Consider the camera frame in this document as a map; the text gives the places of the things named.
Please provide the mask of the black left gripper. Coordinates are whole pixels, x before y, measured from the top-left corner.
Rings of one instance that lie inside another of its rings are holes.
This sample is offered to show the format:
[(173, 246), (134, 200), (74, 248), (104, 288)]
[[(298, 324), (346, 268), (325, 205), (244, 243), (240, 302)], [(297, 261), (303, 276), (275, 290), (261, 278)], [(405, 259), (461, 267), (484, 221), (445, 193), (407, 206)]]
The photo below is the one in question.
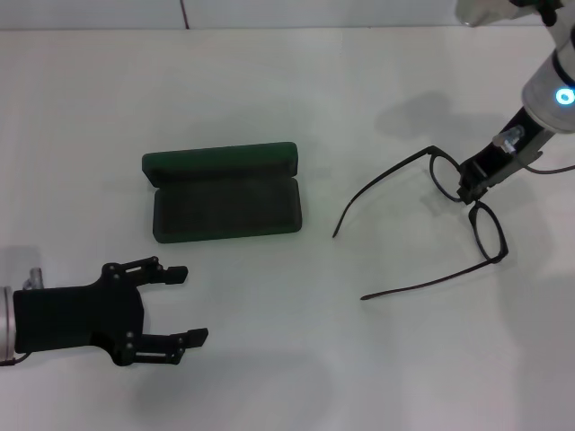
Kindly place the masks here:
[(87, 286), (17, 291), (15, 352), (29, 355), (91, 346), (104, 350), (118, 366), (177, 365), (188, 349), (204, 345), (208, 329), (142, 335), (144, 308), (137, 288), (181, 285), (187, 276), (187, 267), (165, 267), (152, 256), (107, 264), (99, 279)]

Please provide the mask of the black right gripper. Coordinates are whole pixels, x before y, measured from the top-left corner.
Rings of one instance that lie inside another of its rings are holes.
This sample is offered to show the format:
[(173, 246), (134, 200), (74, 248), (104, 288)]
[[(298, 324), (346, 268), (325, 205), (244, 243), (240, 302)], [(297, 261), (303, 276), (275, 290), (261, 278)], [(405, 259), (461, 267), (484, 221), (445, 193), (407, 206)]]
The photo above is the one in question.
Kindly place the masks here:
[(524, 165), (534, 162), (542, 147), (553, 137), (553, 132), (536, 123), (524, 108), (516, 113), (499, 134), (508, 137), (510, 130), (521, 131), (514, 144), (515, 154), (508, 154), (496, 146), (496, 139), (493, 138), (478, 154), (461, 164), (457, 194), (462, 201), (479, 200), (488, 192), (491, 184), (503, 182)]

